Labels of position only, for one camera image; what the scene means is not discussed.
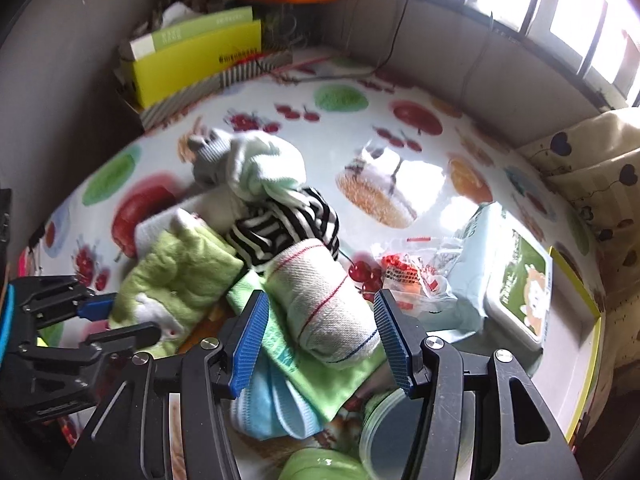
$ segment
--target red stripe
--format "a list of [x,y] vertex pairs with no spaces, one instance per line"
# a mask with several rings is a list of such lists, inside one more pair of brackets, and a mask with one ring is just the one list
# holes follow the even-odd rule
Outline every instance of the red stripe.
[[320,240],[318,240],[318,243],[309,247],[305,247],[304,249],[298,251],[295,254],[292,254],[289,258],[287,258],[286,260],[280,262],[280,264],[274,269],[274,271],[269,275],[269,277],[267,278],[267,282],[271,279],[271,277],[278,272],[282,267],[284,267],[285,265],[287,265],[291,260],[295,260],[298,256],[300,256],[300,254],[302,253],[306,253],[309,249],[313,249],[316,247],[324,247],[324,245],[322,245],[322,242],[320,242]]
[[309,322],[313,319],[313,316],[315,316],[318,313],[318,310],[320,310],[322,307],[324,307],[327,302],[335,296],[335,293],[338,292],[338,290],[340,289],[340,287],[344,284],[344,282],[347,281],[347,275],[344,275],[344,278],[342,279],[342,281],[340,282],[340,285],[338,285],[337,287],[334,288],[334,291],[329,294],[329,296],[327,296],[324,300],[322,300],[322,303],[320,303],[318,306],[316,306],[316,308],[314,309],[314,311],[310,314],[309,317],[306,318],[305,324],[302,326],[302,329],[300,330],[300,334],[298,334],[298,344],[300,344],[300,338],[302,337],[302,333],[305,331],[306,326],[309,324]]

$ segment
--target silver bolt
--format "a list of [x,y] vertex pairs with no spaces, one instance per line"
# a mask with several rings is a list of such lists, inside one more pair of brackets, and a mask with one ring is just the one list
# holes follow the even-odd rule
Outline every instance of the silver bolt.
[[149,361],[149,354],[146,352],[138,352],[131,358],[131,362],[137,366],[145,365]]
[[207,337],[200,342],[200,348],[203,350],[215,350],[220,345],[215,337]]
[[440,350],[444,346],[444,341],[435,335],[427,338],[427,346],[432,350]]
[[501,363],[510,363],[513,361],[513,354],[508,350],[500,349],[495,351],[495,358]]

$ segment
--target beige curtain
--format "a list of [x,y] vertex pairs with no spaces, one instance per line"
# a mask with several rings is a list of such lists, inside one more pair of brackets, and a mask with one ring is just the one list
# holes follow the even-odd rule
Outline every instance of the beige curtain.
[[640,109],[606,112],[519,151],[599,242],[606,330],[595,420],[612,387],[640,390]]

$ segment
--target black and white striped cloth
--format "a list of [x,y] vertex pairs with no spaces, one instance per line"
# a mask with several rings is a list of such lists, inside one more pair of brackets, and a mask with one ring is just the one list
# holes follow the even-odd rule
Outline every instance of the black and white striped cloth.
[[309,206],[291,208],[269,200],[253,209],[251,217],[237,220],[226,235],[249,268],[263,272],[276,254],[308,238],[321,240],[337,260],[338,215],[318,190],[304,187],[300,192],[309,199]]

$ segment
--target wall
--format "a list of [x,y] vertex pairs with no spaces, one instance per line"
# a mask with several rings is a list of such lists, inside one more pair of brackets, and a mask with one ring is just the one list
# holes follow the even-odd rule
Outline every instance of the wall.
[[82,180],[138,134],[114,94],[120,38],[155,0],[32,0],[0,48],[0,183],[15,259]]
[[[341,0],[327,8],[327,43],[344,46],[355,3],[356,0]],[[361,0],[353,20],[353,55],[373,64],[386,56],[396,4],[397,0]],[[388,66],[456,103],[465,74],[478,57],[486,34],[485,26],[453,10],[410,0]],[[598,113],[549,65],[495,32],[468,83],[463,108],[494,126],[515,146]]]

